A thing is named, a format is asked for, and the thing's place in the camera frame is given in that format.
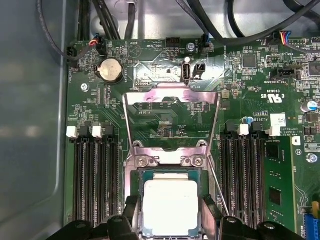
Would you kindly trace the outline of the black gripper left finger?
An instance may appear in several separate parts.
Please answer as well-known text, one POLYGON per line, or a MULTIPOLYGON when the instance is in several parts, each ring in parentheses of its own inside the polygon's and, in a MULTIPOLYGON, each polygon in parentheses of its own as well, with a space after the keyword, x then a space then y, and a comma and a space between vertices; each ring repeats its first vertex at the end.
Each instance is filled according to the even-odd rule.
POLYGON ((128 196, 121 215, 110 216, 97 227, 75 220, 58 230, 50 240, 138 240, 139 196, 128 196))

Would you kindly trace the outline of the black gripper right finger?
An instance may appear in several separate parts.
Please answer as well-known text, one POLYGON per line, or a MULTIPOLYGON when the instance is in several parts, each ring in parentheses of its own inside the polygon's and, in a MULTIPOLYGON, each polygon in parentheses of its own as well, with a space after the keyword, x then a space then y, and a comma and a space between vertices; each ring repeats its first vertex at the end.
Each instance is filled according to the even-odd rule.
POLYGON ((241 219, 223 215, 211 195, 201 200, 201 225, 209 240, 302 240, 285 226, 265 221, 251 228, 241 219))

